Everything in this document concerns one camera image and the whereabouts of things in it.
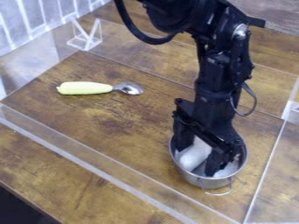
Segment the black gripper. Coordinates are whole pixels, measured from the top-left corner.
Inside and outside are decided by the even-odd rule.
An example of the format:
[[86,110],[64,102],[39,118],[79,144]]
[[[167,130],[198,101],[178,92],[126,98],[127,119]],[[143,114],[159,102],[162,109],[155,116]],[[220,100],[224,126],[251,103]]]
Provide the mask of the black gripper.
[[207,158],[204,174],[216,172],[234,164],[236,172],[244,164],[244,141],[232,126],[242,87],[212,91],[207,86],[195,86],[195,100],[175,99],[172,112],[174,146],[183,151],[198,137],[212,149]]

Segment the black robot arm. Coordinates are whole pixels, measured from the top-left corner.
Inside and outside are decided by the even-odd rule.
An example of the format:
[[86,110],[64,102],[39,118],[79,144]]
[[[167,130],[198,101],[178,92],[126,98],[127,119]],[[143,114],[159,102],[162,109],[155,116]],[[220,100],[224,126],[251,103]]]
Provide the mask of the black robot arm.
[[188,32],[200,62],[195,100],[175,100],[172,146],[183,151],[198,137],[211,146],[204,174],[212,176],[246,149],[232,127],[242,92],[252,94],[246,80],[255,68],[250,54],[248,27],[266,21],[248,17],[227,0],[138,0],[162,32]]

